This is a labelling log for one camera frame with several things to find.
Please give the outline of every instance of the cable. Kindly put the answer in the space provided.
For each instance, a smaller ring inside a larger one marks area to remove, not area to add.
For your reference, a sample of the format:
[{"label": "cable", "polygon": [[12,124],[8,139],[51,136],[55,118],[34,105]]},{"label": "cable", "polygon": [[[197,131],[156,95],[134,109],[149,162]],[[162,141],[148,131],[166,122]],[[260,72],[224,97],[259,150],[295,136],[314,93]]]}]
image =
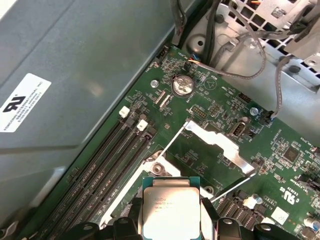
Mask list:
[{"label": "cable", "polygon": [[215,40],[216,40],[216,13],[219,7],[220,0],[213,0],[210,15],[208,18],[208,24],[206,26],[206,34],[205,34],[205,42],[202,53],[202,62],[204,64],[209,64],[212,53],[215,48]]},{"label": "cable", "polygon": [[170,0],[171,11],[174,19],[174,35],[172,38],[173,45],[179,45],[181,35],[187,24],[187,16],[181,5],[180,0]]},{"label": "cable", "polygon": [[[281,39],[285,39],[289,36],[289,30],[284,31],[284,32],[280,32],[280,31],[255,31],[255,34],[257,35],[257,37],[259,39],[268,39],[268,40],[281,40]],[[236,37],[236,39],[239,41],[239,44],[242,44],[245,40],[252,38],[249,32],[243,33],[239,36]],[[227,42],[226,44],[222,45],[219,50],[216,52],[216,54],[214,55],[213,59],[210,62],[210,66],[212,66],[213,68],[215,68],[218,63],[219,60],[221,59],[222,55],[224,54],[224,52],[226,50],[230,50],[231,48],[234,48],[235,46],[230,43]]]},{"label": "cable", "polygon": [[280,109],[282,107],[282,90],[281,90],[281,73],[282,73],[282,68],[290,62],[290,60],[293,58],[293,56],[286,56],[284,57],[278,64],[275,70],[275,90],[276,90],[276,109],[274,113],[271,115],[271,119],[274,119],[277,117],[277,115],[280,112]]},{"label": "cable", "polygon": [[182,36],[180,38],[180,43],[178,45],[180,49],[183,47],[192,29],[194,29],[197,23],[203,18],[206,12],[210,9],[212,3],[213,3],[213,0],[203,0],[199,3],[196,9],[191,13],[185,25]]},{"label": "cable", "polygon": [[205,64],[203,64],[201,62],[197,62],[197,61],[193,61],[193,60],[189,60],[189,61],[193,62],[193,63],[196,63],[198,66],[200,66],[200,67],[202,67],[204,69],[207,69],[209,71],[212,71],[212,72],[214,72],[216,74],[224,75],[224,76],[231,77],[231,78],[240,78],[240,79],[247,79],[247,80],[254,79],[257,76],[259,76],[263,72],[265,67],[266,67],[266,61],[267,61],[266,53],[265,53],[265,50],[262,47],[261,42],[259,41],[257,35],[255,34],[254,30],[251,28],[249,23],[244,19],[244,17],[242,17],[242,15],[236,9],[233,8],[232,4],[233,4],[233,2],[230,1],[229,2],[229,10],[245,25],[245,27],[249,31],[250,35],[252,36],[252,38],[257,43],[258,47],[260,48],[260,54],[262,55],[262,65],[261,65],[260,70],[257,73],[255,73],[255,74],[253,74],[251,76],[244,76],[244,75],[240,75],[240,74],[235,74],[235,73],[230,73],[230,72],[226,72],[226,71],[222,71],[222,70],[217,70],[217,69],[215,69],[213,67],[210,67],[208,65],[205,65]]}]

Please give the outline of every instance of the capacitor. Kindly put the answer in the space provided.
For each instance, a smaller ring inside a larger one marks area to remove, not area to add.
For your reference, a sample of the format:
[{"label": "capacitor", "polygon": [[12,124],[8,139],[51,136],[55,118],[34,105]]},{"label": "capacitor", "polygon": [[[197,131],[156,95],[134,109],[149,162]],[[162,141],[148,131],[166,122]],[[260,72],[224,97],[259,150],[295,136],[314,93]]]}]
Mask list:
[{"label": "capacitor", "polygon": [[318,231],[320,229],[320,222],[313,218],[313,217],[307,217],[304,221],[303,221],[304,225],[306,227],[309,227],[315,231]]},{"label": "capacitor", "polygon": [[176,97],[179,98],[188,97],[193,92],[194,87],[194,80],[187,75],[178,75],[172,80],[172,92]]},{"label": "capacitor", "polygon": [[252,108],[250,109],[250,114],[251,114],[252,116],[257,116],[257,115],[259,114],[258,108],[252,107]]},{"label": "capacitor", "polygon": [[261,205],[263,202],[263,199],[254,193],[243,201],[243,205],[249,209],[254,209],[256,204]]}]

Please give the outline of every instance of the screw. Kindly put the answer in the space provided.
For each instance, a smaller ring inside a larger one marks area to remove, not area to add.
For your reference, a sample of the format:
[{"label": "screw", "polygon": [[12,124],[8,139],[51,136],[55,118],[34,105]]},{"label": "screw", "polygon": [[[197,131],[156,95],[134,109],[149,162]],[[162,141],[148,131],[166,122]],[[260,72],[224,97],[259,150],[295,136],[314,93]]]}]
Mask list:
[{"label": "screw", "polygon": [[271,231],[271,227],[268,226],[268,225],[262,224],[262,225],[260,225],[260,227],[261,227],[263,230],[265,230],[265,231]]},{"label": "screw", "polygon": [[93,228],[93,227],[90,226],[90,225],[85,225],[85,226],[83,227],[83,230],[87,231],[87,230],[91,230],[92,228]]},{"label": "screw", "polygon": [[258,46],[257,42],[256,41],[252,41],[249,45],[249,48],[250,49],[255,49],[256,47]]},{"label": "screw", "polygon": [[159,87],[159,82],[158,82],[158,80],[155,80],[155,79],[152,80],[152,81],[150,82],[150,86],[151,86],[153,89]]},{"label": "screw", "polygon": [[293,74],[298,74],[300,72],[301,68],[295,65],[291,65],[289,67],[289,71]]},{"label": "screw", "polygon": [[215,16],[215,22],[217,24],[223,24],[225,22],[225,18],[222,14],[218,14],[217,16]]},{"label": "screw", "polygon": [[225,223],[225,224],[233,224],[233,221],[232,220],[230,220],[229,218],[225,218],[225,219],[223,219],[223,222]]},{"label": "screw", "polygon": [[257,116],[257,115],[259,114],[258,108],[252,107],[252,108],[250,109],[250,114],[251,114],[252,116]]}]

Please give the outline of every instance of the integrated circuit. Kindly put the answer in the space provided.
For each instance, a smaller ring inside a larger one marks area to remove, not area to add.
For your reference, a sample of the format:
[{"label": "integrated circuit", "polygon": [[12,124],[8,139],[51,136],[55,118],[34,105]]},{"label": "integrated circuit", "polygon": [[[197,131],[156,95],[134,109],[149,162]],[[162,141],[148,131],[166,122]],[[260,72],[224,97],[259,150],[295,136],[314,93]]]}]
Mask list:
[{"label": "integrated circuit", "polygon": [[287,160],[289,160],[291,163],[293,163],[297,157],[299,156],[299,151],[295,149],[292,146],[289,146],[289,148],[285,151],[283,155]]}]

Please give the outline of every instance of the white label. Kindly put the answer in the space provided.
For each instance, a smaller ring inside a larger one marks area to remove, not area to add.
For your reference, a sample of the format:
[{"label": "white label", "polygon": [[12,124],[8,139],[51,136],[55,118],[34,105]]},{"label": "white label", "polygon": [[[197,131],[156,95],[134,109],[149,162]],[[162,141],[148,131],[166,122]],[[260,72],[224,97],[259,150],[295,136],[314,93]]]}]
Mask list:
[{"label": "white label", "polygon": [[0,108],[0,133],[15,132],[50,85],[28,73]]},{"label": "white label", "polygon": [[287,218],[289,217],[289,214],[285,211],[283,211],[280,207],[276,207],[274,212],[271,215],[271,218],[276,220],[279,224],[283,225]]}]

